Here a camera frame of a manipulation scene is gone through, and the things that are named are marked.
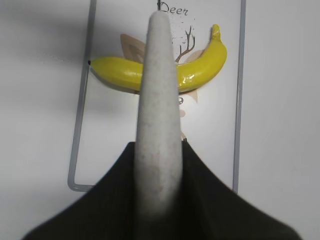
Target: whiteboard frame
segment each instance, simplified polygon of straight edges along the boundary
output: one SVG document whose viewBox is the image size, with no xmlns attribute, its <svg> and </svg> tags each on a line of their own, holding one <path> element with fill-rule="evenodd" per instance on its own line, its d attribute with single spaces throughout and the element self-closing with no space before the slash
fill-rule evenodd
<svg viewBox="0 0 320 240">
<path fill-rule="evenodd" d="M 97 0 L 90 0 L 87 31 L 84 55 L 82 61 L 82 71 L 80 79 L 80 90 L 74 124 L 74 133 L 71 147 L 70 163 L 67 177 L 68 187 L 75 192 L 88 192 L 94 185 L 76 184 L 75 175 L 78 161 L 78 152 L 81 139 L 81 129 L 86 103 L 86 93 L 88 84 L 88 74 L 90 65 L 88 61 L 91 56 L 92 41 L 94 35 L 94 25 L 96 18 Z M 237 76 L 237 97 L 235 113 L 235 130 L 234 130 L 234 154 L 233 154 L 233 175 L 232 189 L 236 193 L 239 186 L 239 157 L 240 157 L 240 130 L 241 130 L 241 107 L 242 107 L 242 82 L 244 68 L 244 48 L 245 48 L 245 23 L 246 23 L 246 0 L 241 0 L 240 7 L 240 34 L 239 34 L 239 53 L 238 53 L 238 76 Z"/>
</svg>

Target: banana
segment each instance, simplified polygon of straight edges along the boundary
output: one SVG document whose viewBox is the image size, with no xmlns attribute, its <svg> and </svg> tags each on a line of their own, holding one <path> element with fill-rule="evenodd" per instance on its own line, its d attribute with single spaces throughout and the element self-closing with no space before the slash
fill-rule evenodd
<svg viewBox="0 0 320 240">
<path fill-rule="evenodd" d="M 176 66 L 180 93 L 201 87 L 213 79 L 227 59 L 227 49 L 221 42 L 220 28 L 212 27 L 211 40 L 196 60 Z M 143 64 L 121 57 L 105 56 L 91 61 L 91 67 L 103 80 L 119 87 L 139 91 Z"/>
</svg>

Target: white cylindrical object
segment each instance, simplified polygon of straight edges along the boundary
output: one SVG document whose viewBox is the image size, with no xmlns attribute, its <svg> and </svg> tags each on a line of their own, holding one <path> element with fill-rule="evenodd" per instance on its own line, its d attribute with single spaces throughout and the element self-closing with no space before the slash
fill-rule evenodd
<svg viewBox="0 0 320 240">
<path fill-rule="evenodd" d="M 136 212 L 157 219 L 172 210 L 182 179 L 179 91 L 169 17 L 149 20 L 136 132 Z"/>
</svg>

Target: whiteboard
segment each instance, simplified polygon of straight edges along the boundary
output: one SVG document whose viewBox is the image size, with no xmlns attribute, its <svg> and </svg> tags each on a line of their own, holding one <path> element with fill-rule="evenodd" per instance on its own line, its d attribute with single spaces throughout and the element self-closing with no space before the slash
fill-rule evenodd
<svg viewBox="0 0 320 240">
<path fill-rule="evenodd" d="M 187 48 L 187 33 L 194 48 L 179 63 L 205 49 L 211 27 L 218 24 L 227 48 L 227 60 L 210 82 L 180 95 L 182 136 L 203 162 L 228 187 L 233 183 L 235 119 L 240 35 L 240 1 L 165 0 L 161 9 L 170 19 L 174 57 Z M 128 45 L 142 49 L 150 15 L 157 1 L 97 1 L 90 59 L 130 56 Z M 143 59 L 143 51 L 132 53 Z M 90 71 L 74 181 L 94 185 L 110 169 L 128 142 L 135 141 L 139 95 L 95 77 Z"/>
</svg>

